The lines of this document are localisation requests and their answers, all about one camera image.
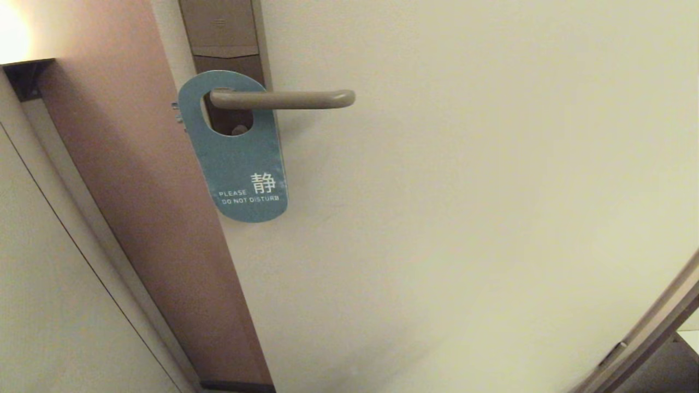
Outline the bronze door lock plate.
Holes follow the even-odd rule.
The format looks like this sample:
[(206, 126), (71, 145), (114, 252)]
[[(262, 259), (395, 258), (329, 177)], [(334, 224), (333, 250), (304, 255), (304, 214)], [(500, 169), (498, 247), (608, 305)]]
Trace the bronze door lock plate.
[(197, 74), (231, 70), (267, 86), (256, 0), (178, 0)]

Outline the brown wooden frame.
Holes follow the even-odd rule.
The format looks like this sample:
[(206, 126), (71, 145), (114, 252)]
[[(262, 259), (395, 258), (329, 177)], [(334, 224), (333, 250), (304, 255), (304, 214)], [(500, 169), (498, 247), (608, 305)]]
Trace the brown wooden frame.
[(567, 393), (614, 393), (699, 309), (699, 248), (624, 336), (627, 348)]

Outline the cream door panel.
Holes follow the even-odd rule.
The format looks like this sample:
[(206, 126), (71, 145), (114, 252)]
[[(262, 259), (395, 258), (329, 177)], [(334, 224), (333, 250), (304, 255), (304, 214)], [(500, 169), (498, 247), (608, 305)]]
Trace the cream door panel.
[(287, 211), (221, 219), (278, 393), (569, 393), (699, 249), (699, 0), (257, 0)]

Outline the pink-brown door frame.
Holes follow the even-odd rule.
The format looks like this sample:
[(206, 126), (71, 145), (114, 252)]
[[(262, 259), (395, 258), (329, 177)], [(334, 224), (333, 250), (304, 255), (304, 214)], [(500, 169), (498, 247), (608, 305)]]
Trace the pink-brown door frame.
[(140, 308), (197, 385), (276, 393), (205, 180), (172, 103), (195, 74), (180, 0), (0, 0), (9, 63), (38, 89)]

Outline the small dark hinge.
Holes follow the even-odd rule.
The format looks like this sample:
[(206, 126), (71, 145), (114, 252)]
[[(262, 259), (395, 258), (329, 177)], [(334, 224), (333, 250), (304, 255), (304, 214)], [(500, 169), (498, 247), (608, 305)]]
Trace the small dark hinge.
[(627, 348), (626, 341), (619, 341), (607, 355), (602, 358), (602, 360), (597, 364), (597, 368), (605, 367), (608, 363), (614, 361), (620, 353), (622, 353)]

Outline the blue and white door hanger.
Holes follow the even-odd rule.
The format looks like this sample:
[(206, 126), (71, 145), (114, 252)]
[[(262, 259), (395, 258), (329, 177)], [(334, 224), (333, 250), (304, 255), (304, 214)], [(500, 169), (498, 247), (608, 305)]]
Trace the blue and white door hanger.
[(275, 115), (252, 110), (253, 125), (239, 136), (213, 130), (202, 112), (202, 98), (212, 90), (264, 93), (246, 75), (208, 70), (180, 88), (178, 108), (208, 186), (223, 216), (238, 222), (267, 222), (281, 216), (289, 194)]

